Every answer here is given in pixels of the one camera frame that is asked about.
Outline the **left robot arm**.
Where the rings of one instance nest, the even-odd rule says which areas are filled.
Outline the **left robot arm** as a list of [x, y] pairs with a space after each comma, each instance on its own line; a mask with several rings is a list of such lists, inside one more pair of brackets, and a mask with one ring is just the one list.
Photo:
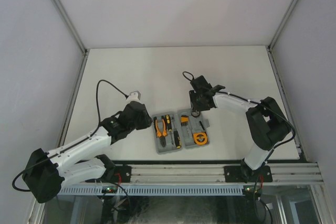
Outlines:
[[134, 130], [151, 126], [152, 119], [141, 102], [129, 102], [123, 111], [104, 119], [96, 132], [51, 151], [33, 151], [23, 181], [40, 203], [53, 199], [61, 189], [90, 179], [113, 180], [115, 169], [103, 150]]

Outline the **orange handled pliers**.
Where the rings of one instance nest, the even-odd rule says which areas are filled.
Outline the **orange handled pliers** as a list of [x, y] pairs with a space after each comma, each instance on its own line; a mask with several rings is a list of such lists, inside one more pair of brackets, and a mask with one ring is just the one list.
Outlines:
[[158, 125], [158, 119], [157, 117], [154, 117], [156, 137], [159, 138], [161, 146], [163, 148], [166, 148], [167, 130], [166, 130], [166, 122], [165, 122], [164, 117], [161, 118], [161, 121], [162, 121], [162, 129], [160, 130], [159, 125]]

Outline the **orange tape measure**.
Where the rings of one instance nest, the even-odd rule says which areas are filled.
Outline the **orange tape measure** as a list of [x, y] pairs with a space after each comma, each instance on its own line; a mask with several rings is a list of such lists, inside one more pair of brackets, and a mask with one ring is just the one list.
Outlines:
[[206, 132], [199, 132], [193, 134], [193, 140], [196, 145], [206, 145], [208, 144], [208, 137]]

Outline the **black electrical tape roll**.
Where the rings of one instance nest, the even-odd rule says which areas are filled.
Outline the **black electrical tape roll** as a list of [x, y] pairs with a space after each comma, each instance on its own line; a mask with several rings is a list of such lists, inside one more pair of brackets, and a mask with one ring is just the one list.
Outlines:
[[200, 116], [200, 111], [191, 111], [191, 115], [194, 117], [194, 118], [197, 118]]

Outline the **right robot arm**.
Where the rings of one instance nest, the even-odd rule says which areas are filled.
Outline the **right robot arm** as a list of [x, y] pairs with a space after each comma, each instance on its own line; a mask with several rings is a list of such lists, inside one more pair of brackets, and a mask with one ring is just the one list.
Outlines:
[[294, 126], [286, 119], [274, 98], [243, 98], [225, 91], [222, 85], [213, 87], [203, 75], [187, 80], [193, 88], [189, 91], [192, 116], [198, 117], [201, 112], [214, 108], [232, 109], [245, 114], [253, 145], [240, 163], [240, 175], [244, 182], [252, 182], [259, 177], [260, 169], [274, 150], [295, 138]]

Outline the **grey plastic tool case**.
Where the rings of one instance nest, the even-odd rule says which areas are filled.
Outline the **grey plastic tool case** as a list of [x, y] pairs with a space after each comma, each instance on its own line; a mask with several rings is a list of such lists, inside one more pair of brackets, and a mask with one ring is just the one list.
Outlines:
[[[176, 112], [163, 112], [153, 115], [153, 128], [154, 128], [154, 141], [155, 141], [155, 147], [158, 154], [168, 154], [168, 153], [174, 153], [178, 152], [182, 149], [193, 149], [193, 148], [200, 148], [200, 147], [206, 147], [210, 144], [210, 139], [208, 136], [207, 129], [210, 127], [209, 121], [203, 117], [202, 114], [200, 114], [199, 117], [194, 118], [191, 115], [191, 109], [181, 109]], [[157, 117], [158, 125], [160, 130], [162, 129], [162, 121], [161, 118], [169, 114], [172, 121], [172, 132], [167, 131], [167, 137], [166, 137], [166, 148], [163, 148], [160, 144], [160, 140], [158, 137], [156, 137], [155, 132], [155, 126], [154, 126], [154, 117]], [[189, 117], [189, 122], [187, 127], [181, 127], [181, 115], [187, 115]], [[199, 121], [202, 121], [205, 131], [202, 130]], [[176, 148], [174, 143], [174, 136], [173, 132], [174, 130], [178, 130], [180, 140], [181, 140], [181, 148]], [[206, 145], [196, 145], [193, 140], [193, 134], [199, 133], [199, 132], [206, 132], [208, 137], [208, 144]]]

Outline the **hex key set orange holder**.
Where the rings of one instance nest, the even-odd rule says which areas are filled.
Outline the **hex key set orange holder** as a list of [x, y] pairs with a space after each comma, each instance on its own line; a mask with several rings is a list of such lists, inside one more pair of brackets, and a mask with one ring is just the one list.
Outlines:
[[187, 127], [189, 122], [189, 117], [187, 115], [181, 115], [181, 127]]

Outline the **small black screwdriver bit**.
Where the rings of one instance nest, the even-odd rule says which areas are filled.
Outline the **small black screwdriver bit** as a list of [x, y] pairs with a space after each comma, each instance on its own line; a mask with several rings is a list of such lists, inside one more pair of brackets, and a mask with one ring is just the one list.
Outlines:
[[199, 121], [199, 124], [200, 124], [200, 126], [201, 126], [202, 130], [203, 130], [203, 131], [205, 131], [205, 127], [204, 127], [204, 125], [203, 125], [202, 121]]

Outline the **black yellow screwdriver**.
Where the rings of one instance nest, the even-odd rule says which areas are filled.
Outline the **black yellow screwdriver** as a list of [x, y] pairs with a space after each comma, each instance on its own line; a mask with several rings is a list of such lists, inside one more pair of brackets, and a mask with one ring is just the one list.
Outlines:
[[167, 114], [165, 116], [165, 122], [166, 122], [166, 129], [168, 132], [172, 132], [172, 121], [171, 121], [171, 117], [169, 114]]
[[181, 140], [180, 140], [178, 130], [174, 130], [173, 136], [174, 136], [175, 147], [176, 148], [181, 148]]

